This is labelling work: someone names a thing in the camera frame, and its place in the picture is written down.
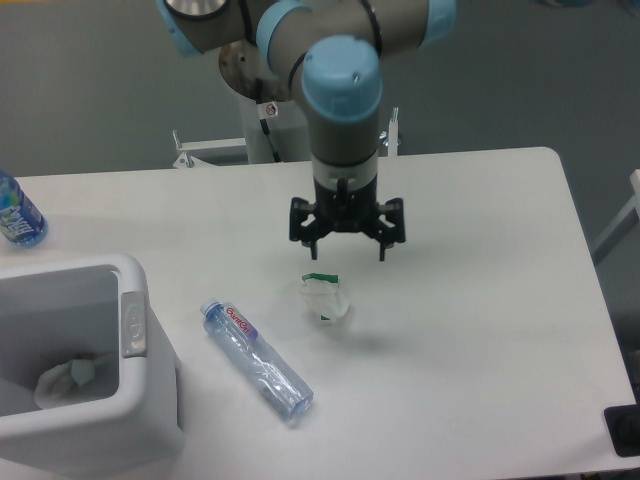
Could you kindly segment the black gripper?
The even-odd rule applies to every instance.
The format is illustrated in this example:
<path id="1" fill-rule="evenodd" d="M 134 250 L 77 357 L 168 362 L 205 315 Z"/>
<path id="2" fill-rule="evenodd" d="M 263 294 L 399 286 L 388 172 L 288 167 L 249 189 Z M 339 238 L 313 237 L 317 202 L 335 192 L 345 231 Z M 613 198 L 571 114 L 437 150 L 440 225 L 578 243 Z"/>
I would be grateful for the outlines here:
<path id="1" fill-rule="evenodd" d="M 312 260 L 318 258 L 318 241 L 329 233 L 364 233 L 379 243 L 379 261 L 395 244 L 406 242 L 404 201 L 393 198 L 377 202 L 377 178 L 361 189 L 332 190 L 314 182 L 316 203 L 291 199 L 289 239 L 310 250 Z"/>

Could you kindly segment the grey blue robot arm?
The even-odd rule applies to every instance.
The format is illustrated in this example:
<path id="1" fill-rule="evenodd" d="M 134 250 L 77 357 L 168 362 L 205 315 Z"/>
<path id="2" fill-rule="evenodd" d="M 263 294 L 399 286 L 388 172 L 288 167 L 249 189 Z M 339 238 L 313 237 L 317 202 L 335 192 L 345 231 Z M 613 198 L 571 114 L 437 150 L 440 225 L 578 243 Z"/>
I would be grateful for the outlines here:
<path id="1" fill-rule="evenodd" d="M 247 40 L 303 111 L 315 200 L 295 197 L 289 238 L 317 251 L 336 233 L 363 233 L 382 251 L 405 242 L 400 198 L 378 202 L 380 62 L 446 36 L 454 1 L 160 1 L 178 50 L 201 55 Z"/>

